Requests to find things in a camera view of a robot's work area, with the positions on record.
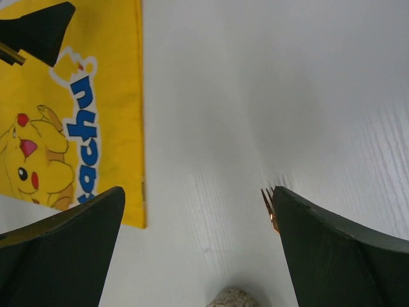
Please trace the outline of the yellow Pikachu placemat cloth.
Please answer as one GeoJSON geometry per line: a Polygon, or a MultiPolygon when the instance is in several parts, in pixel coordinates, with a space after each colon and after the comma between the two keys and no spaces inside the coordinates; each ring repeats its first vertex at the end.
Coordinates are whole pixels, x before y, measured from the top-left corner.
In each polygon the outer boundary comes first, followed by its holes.
{"type": "Polygon", "coordinates": [[[1,64],[1,194],[66,210],[116,185],[146,227],[140,1],[74,1],[56,64],[1,64]]]}

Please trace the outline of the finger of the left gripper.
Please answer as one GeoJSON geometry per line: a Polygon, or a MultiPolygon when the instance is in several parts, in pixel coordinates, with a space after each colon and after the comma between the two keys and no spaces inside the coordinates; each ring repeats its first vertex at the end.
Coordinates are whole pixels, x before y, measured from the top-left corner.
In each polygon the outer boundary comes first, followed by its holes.
{"type": "Polygon", "coordinates": [[[49,67],[58,59],[66,29],[76,7],[65,1],[16,19],[1,20],[1,61],[22,66],[25,51],[49,67]]]}

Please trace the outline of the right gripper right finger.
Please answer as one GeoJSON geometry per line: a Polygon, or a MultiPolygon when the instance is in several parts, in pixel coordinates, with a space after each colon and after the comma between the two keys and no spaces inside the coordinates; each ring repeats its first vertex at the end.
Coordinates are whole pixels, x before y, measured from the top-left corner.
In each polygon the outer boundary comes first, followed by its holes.
{"type": "Polygon", "coordinates": [[[277,186],[273,206],[299,306],[408,306],[408,241],[277,186]]]}

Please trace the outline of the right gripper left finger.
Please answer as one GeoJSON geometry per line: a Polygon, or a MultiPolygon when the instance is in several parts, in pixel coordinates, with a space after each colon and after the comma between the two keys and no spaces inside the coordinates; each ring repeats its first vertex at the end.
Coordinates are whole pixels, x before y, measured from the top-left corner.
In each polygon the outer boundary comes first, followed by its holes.
{"type": "Polygon", "coordinates": [[[125,208],[113,187],[1,234],[1,306],[98,306],[125,208]]]}

